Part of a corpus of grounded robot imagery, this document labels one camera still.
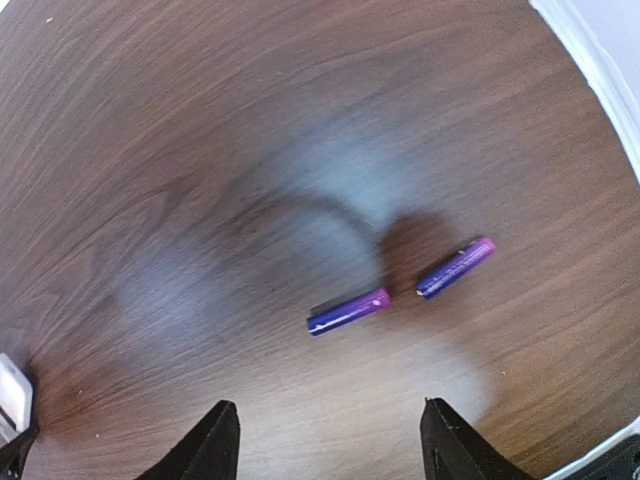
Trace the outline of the white remote control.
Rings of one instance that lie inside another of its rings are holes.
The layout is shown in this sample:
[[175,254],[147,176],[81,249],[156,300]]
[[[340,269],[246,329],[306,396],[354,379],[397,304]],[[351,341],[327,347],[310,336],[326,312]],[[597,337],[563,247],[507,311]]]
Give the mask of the white remote control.
[[1,354],[1,444],[15,440],[31,426],[34,389],[6,353]]

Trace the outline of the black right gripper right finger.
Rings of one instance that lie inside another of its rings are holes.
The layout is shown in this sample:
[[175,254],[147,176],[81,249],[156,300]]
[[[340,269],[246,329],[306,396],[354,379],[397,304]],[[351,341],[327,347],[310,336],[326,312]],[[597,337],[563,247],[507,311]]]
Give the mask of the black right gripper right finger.
[[532,479],[442,398],[425,400],[420,435],[426,479]]

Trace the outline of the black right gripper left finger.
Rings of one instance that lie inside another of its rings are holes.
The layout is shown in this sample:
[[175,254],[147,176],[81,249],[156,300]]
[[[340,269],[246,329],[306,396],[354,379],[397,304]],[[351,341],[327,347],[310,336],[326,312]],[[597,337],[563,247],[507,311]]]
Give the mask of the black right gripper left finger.
[[138,479],[236,479],[239,417],[228,400],[214,407],[155,465]]

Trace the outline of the purple battery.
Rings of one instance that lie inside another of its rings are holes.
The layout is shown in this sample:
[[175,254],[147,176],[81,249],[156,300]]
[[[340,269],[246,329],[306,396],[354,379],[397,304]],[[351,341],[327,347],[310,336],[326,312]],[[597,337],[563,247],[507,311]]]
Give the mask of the purple battery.
[[489,237],[475,238],[420,278],[415,285],[416,293],[424,299],[433,298],[480,265],[495,251],[495,244]]
[[384,287],[342,302],[334,307],[312,314],[307,319],[307,331],[318,336],[359,318],[385,309],[391,305],[391,298]]

